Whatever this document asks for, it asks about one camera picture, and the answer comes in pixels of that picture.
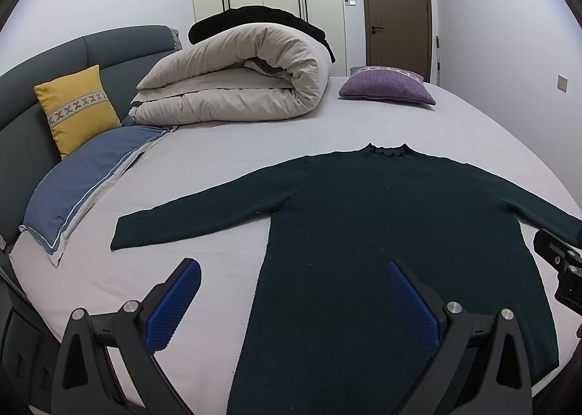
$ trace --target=long sleeve shirt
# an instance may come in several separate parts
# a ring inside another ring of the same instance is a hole
[[[582,222],[474,166],[403,145],[306,156],[119,218],[111,249],[271,215],[228,413],[390,413],[431,354],[389,299],[403,260],[445,302],[510,308],[532,384],[558,366],[554,321],[515,215],[580,246]]]

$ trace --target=silver bolt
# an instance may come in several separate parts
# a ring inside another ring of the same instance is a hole
[[[73,319],[81,319],[85,316],[85,310],[82,308],[77,308],[74,312],[71,313],[71,318]]]
[[[446,309],[453,314],[461,313],[463,308],[459,302],[449,302],[446,304]]]
[[[135,312],[135,310],[137,310],[139,306],[140,306],[139,302],[136,302],[135,300],[130,300],[129,302],[123,304],[123,310],[126,311],[127,313],[133,313]]]
[[[513,312],[508,309],[508,308],[504,308],[503,310],[501,310],[501,316],[505,319],[513,319]]]

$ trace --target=blue pillow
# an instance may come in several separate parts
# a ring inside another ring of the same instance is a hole
[[[167,128],[130,126],[98,134],[37,185],[20,230],[28,230],[57,267],[83,216],[140,154],[170,132]]]

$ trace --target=bed headboard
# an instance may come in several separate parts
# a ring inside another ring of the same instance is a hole
[[[66,42],[0,76],[0,235],[7,243],[18,238],[34,188],[60,161],[34,86],[99,65],[103,88],[123,120],[136,85],[177,48],[176,33],[165,26],[112,29]]]

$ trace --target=wall socket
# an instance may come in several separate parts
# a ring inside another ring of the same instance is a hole
[[[558,88],[564,93],[568,90],[568,79],[561,75],[558,75]]]

